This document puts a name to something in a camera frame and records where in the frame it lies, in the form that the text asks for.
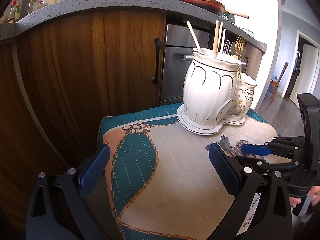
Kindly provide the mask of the person right hand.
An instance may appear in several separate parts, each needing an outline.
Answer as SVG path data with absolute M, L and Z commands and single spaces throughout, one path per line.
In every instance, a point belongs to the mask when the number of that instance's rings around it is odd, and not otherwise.
M 320 200 L 320 186 L 313 186 L 308 192 L 307 196 L 311 196 L 311 206 L 317 206 Z M 300 204 L 302 201 L 301 198 L 289 197 L 290 205 L 295 208 L 297 204 Z

